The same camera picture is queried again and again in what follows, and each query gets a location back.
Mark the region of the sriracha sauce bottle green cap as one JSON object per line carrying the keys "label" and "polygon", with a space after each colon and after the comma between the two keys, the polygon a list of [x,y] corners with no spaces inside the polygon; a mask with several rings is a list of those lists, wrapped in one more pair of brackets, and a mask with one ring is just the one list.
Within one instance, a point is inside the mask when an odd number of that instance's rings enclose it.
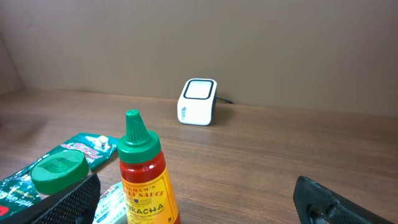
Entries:
{"label": "sriracha sauce bottle green cap", "polygon": [[181,223],[159,136],[146,128],[139,110],[126,112],[126,133],[117,150],[127,222]]}

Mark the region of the green 3M gloves packet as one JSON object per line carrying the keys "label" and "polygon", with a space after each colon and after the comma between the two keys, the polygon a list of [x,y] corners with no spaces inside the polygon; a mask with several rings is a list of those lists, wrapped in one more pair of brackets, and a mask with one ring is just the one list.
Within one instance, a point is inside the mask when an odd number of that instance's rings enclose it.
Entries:
{"label": "green 3M gloves packet", "polygon": [[57,152],[77,150],[84,154],[91,171],[103,165],[116,150],[118,139],[99,134],[79,133],[61,143],[32,164],[1,181],[1,220],[41,201],[31,181],[30,170],[42,159]]}

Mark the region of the green lid small jar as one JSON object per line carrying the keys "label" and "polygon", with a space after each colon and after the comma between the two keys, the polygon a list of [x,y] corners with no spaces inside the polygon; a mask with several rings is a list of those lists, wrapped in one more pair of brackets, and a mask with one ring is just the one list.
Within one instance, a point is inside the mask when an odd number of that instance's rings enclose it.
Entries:
{"label": "green lid small jar", "polygon": [[41,200],[91,174],[84,154],[77,150],[47,156],[30,170],[31,181]]}

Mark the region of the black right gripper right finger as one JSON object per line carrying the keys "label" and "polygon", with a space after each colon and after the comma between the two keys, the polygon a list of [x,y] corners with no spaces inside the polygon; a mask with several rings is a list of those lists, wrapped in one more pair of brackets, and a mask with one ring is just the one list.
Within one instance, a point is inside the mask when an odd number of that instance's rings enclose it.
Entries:
{"label": "black right gripper right finger", "polygon": [[298,177],[293,200],[301,224],[392,224],[306,176]]}

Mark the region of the light teal tissue pack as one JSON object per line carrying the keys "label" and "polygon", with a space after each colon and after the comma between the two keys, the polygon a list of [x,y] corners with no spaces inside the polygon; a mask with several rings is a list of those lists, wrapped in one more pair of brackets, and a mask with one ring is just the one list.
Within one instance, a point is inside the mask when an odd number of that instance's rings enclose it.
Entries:
{"label": "light teal tissue pack", "polygon": [[122,182],[112,185],[100,197],[93,224],[127,224]]}

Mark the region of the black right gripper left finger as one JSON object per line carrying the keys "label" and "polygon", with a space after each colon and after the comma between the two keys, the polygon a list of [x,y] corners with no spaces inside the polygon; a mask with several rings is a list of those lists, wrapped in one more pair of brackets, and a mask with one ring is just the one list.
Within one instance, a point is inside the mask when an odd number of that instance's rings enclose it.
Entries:
{"label": "black right gripper left finger", "polygon": [[91,174],[75,184],[1,221],[1,224],[92,224],[101,184]]}

